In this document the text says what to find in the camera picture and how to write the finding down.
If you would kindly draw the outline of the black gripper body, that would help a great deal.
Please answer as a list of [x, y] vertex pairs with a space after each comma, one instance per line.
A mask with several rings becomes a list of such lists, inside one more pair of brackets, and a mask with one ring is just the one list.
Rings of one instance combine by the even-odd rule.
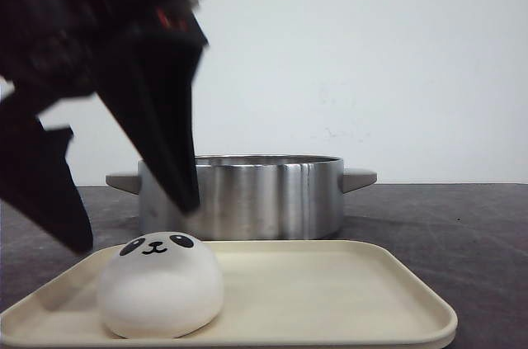
[[188, 91], [206, 38], [197, 0], [1, 0], [1, 75], [13, 91], [5, 118], [98, 93], [116, 115], [161, 111]]

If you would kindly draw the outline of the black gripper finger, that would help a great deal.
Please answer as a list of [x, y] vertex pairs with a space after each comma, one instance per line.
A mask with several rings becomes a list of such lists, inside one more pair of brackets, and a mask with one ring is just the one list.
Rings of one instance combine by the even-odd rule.
[[92, 249], [90, 220], [66, 162], [73, 131], [38, 114], [55, 99], [16, 89], [1, 101], [1, 199], [75, 253]]
[[192, 81], [206, 40], [143, 33], [113, 41], [97, 67], [97, 94], [169, 198], [200, 204], [192, 134]]

